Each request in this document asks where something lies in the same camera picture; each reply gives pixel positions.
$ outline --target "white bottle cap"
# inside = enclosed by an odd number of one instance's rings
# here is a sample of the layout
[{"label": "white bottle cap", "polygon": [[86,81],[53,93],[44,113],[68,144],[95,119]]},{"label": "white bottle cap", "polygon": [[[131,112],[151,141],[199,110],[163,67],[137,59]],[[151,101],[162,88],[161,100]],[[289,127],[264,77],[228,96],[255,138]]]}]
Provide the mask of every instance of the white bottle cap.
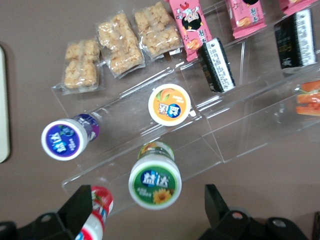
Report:
[{"label": "white bottle cap", "polygon": [[43,150],[53,159],[76,158],[89,142],[86,129],[76,120],[63,118],[47,125],[41,135]]},{"label": "white bottle cap", "polygon": [[168,83],[153,90],[148,109],[152,119],[158,124],[176,126],[188,117],[191,100],[181,86]]}]

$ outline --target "acrylic shelf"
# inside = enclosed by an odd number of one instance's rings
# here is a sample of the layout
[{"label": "acrylic shelf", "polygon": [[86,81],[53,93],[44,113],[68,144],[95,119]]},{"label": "acrylic shelf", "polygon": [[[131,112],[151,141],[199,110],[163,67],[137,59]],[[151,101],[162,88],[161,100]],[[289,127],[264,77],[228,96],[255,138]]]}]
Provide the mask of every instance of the acrylic shelf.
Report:
[{"label": "acrylic shelf", "polygon": [[[276,0],[262,1],[265,15]],[[319,1],[311,6],[320,10]],[[279,10],[266,17],[267,27],[234,40],[224,1],[203,10],[213,37],[219,37],[230,62],[236,88],[226,93],[211,92],[198,61],[185,62],[185,53],[165,55],[148,61],[122,79],[114,79],[106,65],[100,77],[105,90],[62,95],[53,88],[68,117],[92,113],[100,122],[101,134],[74,161],[77,168],[63,181],[72,194],[82,184],[101,185],[114,196],[116,214],[134,204],[128,180],[141,146],[159,140],[172,147],[182,180],[220,163],[317,126],[320,119],[295,113],[297,85],[320,78],[320,64],[285,74],[280,67],[274,24],[285,16]],[[319,20],[313,14],[313,22]],[[320,31],[315,28],[315,45]],[[192,109],[178,126],[155,123],[148,112],[152,89],[166,83],[182,86],[190,95]]]}]

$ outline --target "plastic wrapper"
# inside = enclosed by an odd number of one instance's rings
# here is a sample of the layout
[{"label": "plastic wrapper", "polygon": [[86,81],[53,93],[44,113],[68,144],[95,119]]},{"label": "plastic wrapper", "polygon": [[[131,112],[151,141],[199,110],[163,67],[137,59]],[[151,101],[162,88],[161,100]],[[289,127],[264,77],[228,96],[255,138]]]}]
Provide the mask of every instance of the plastic wrapper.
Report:
[{"label": "plastic wrapper", "polygon": [[292,15],[305,9],[317,0],[279,0],[280,8],[286,15]]},{"label": "plastic wrapper", "polygon": [[166,0],[179,27],[188,62],[198,57],[197,50],[212,39],[199,0]]},{"label": "plastic wrapper", "polygon": [[184,46],[175,21],[162,2],[136,11],[134,18],[140,46],[151,59]]},{"label": "plastic wrapper", "polygon": [[100,48],[94,39],[68,44],[62,79],[63,94],[92,92],[99,87]]},{"label": "plastic wrapper", "polygon": [[235,39],[266,27],[259,0],[225,0]]},{"label": "plastic wrapper", "polygon": [[295,111],[300,115],[320,117],[320,80],[314,79],[299,86]]},{"label": "plastic wrapper", "polygon": [[197,54],[212,92],[224,93],[236,86],[219,38],[205,42]]},{"label": "plastic wrapper", "polygon": [[124,12],[97,24],[97,35],[102,56],[115,78],[145,67],[138,39]]},{"label": "plastic wrapper", "polygon": [[300,68],[317,63],[312,11],[299,11],[274,26],[281,68],[295,73]]}]

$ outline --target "pink snack box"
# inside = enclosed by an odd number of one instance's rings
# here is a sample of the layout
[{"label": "pink snack box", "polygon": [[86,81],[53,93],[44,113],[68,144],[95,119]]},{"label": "pink snack box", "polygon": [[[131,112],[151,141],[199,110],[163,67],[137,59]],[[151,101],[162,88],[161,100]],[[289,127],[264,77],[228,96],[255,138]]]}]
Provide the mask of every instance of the pink snack box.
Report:
[{"label": "pink snack box", "polygon": [[286,15],[299,12],[317,0],[279,0],[280,8]]},{"label": "pink snack box", "polygon": [[245,37],[266,26],[259,0],[225,0],[233,36]]},{"label": "pink snack box", "polygon": [[198,58],[197,50],[212,40],[199,0],[165,0],[170,4],[183,39],[188,62]]}]

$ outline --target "black snack package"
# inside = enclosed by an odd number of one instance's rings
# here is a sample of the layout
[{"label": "black snack package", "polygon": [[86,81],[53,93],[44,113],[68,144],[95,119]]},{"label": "black snack package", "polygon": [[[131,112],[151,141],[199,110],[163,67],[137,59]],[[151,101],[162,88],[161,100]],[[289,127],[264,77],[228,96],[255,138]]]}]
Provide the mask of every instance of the black snack package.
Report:
[{"label": "black snack package", "polygon": [[219,38],[204,43],[197,55],[212,92],[224,93],[236,86]]},{"label": "black snack package", "polygon": [[317,62],[310,9],[296,12],[274,25],[282,69],[305,67]]},{"label": "black snack package", "polygon": [[314,214],[313,229],[312,229],[312,240],[320,239],[320,211]]}]

